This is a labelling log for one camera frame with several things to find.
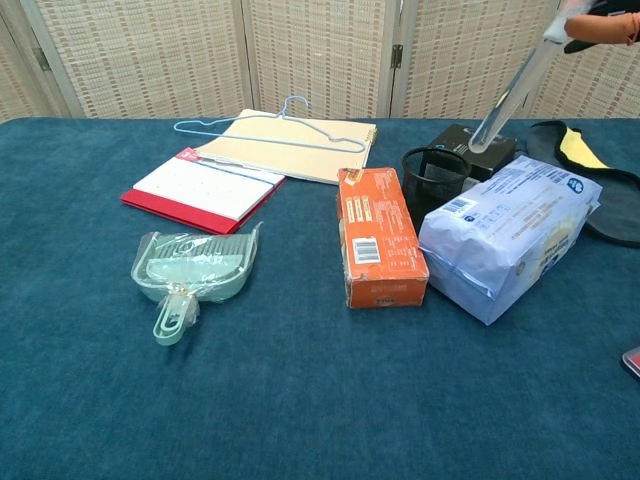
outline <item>notepad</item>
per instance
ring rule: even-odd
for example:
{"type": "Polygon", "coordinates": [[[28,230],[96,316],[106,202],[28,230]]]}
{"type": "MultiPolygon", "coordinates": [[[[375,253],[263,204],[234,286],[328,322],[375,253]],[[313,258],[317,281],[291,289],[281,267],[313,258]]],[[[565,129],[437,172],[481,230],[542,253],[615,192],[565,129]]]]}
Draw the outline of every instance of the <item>notepad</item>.
{"type": "Polygon", "coordinates": [[[200,158],[186,149],[122,196],[122,201],[213,233],[232,233],[284,180],[283,175],[200,158]]]}
{"type": "MultiPolygon", "coordinates": [[[[239,118],[261,113],[264,112],[246,109],[242,111],[239,118]]],[[[366,148],[359,153],[337,152],[312,147],[218,137],[196,148],[196,151],[204,158],[336,185],[340,169],[361,169],[366,166],[371,145],[376,139],[375,124],[345,120],[307,121],[334,137],[361,141],[366,148]]],[[[225,135],[270,138],[332,147],[340,145],[308,126],[282,117],[237,119],[225,131],[225,135]]],[[[345,143],[344,146],[353,148],[353,145],[349,143],[345,143]]]]}

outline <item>pen holder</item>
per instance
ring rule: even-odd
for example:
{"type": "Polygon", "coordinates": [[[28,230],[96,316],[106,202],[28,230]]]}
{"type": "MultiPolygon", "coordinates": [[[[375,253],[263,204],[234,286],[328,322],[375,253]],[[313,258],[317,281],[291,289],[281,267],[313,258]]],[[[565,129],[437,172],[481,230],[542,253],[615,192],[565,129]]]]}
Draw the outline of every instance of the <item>pen holder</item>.
{"type": "Polygon", "coordinates": [[[421,147],[402,157],[402,193],[416,232],[427,213],[462,192],[471,164],[450,150],[421,147]]]}

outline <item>red folder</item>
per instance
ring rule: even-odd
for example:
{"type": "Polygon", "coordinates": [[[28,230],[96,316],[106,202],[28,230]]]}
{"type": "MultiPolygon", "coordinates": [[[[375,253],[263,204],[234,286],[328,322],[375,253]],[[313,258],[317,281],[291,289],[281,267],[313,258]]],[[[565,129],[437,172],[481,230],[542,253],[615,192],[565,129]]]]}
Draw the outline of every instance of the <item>red folder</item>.
{"type": "MultiPolygon", "coordinates": [[[[187,161],[195,161],[198,159],[195,151],[190,148],[180,152],[176,157],[187,161]]],[[[185,205],[136,189],[129,190],[122,195],[120,199],[126,205],[145,210],[178,223],[189,225],[208,233],[228,235],[238,230],[247,219],[278,190],[282,183],[284,183],[284,179],[275,184],[273,189],[240,220],[226,218],[212,212],[207,212],[190,205],[185,205]]]]}

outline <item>orange box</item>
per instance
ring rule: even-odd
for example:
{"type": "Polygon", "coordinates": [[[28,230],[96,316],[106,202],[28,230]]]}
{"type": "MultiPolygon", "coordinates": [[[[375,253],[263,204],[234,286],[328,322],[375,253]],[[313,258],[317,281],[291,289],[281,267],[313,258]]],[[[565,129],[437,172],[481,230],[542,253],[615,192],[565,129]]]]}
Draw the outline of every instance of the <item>orange box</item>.
{"type": "Polygon", "coordinates": [[[343,169],[338,180],[347,306],[422,305],[429,269],[396,171],[343,169]]]}

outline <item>wire hanger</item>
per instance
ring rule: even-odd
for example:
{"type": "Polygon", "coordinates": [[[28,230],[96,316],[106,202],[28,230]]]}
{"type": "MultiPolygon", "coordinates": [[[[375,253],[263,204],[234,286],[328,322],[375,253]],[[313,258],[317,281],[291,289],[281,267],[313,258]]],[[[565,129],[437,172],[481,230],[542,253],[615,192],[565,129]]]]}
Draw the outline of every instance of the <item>wire hanger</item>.
{"type": "Polygon", "coordinates": [[[305,97],[302,97],[300,95],[291,95],[289,97],[287,97],[284,101],[284,106],[282,107],[282,110],[280,110],[278,113],[276,114],[268,114],[268,113],[259,113],[259,114],[255,114],[255,115],[247,115],[244,117],[231,117],[231,118],[222,118],[220,120],[214,120],[212,122],[203,122],[201,120],[183,120],[181,122],[177,122],[174,126],[173,129],[176,132],[183,132],[183,133],[192,133],[192,134],[196,134],[196,135],[205,135],[205,136],[209,136],[209,137],[223,137],[223,138],[234,138],[237,140],[250,140],[250,141],[255,141],[255,142],[267,142],[267,143],[278,143],[281,145],[293,145],[295,147],[307,147],[307,148],[318,148],[321,150],[331,150],[334,152],[346,152],[346,153],[360,153],[360,152],[364,152],[366,150],[366,146],[364,144],[364,142],[360,141],[360,140],[354,140],[351,138],[345,138],[345,137],[334,137],[333,135],[331,135],[330,133],[322,130],[320,127],[317,127],[315,125],[313,125],[312,123],[307,122],[306,120],[303,120],[301,118],[296,118],[296,117],[291,117],[289,115],[287,115],[287,109],[289,108],[289,102],[291,100],[302,100],[305,105],[308,107],[309,106],[309,102],[307,101],[307,99],[305,97]],[[246,120],[249,118],[282,118],[283,120],[286,120],[288,122],[295,122],[295,123],[301,123],[302,125],[305,125],[313,130],[315,130],[316,132],[324,135],[327,139],[329,139],[331,142],[334,143],[339,143],[339,142],[347,142],[347,143],[351,143],[351,144],[355,144],[358,146],[358,148],[346,148],[346,147],[332,147],[332,146],[328,146],[328,145],[316,145],[316,144],[312,144],[312,143],[298,143],[298,142],[290,142],[287,140],[279,140],[277,138],[260,138],[260,137],[243,137],[243,136],[237,136],[237,135],[226,135],[224,133],[212,133],[212,132],[205,132],[202,130],[191,130],[188,128],[182,128],[182,125],[189,125],[189,124],[198,124],[198,125],[202,125],[204,127],[210,127],[212,125],[217,125],[219,123],[226,123],[226,122],[238,122],[240,120],[246,120]]]}

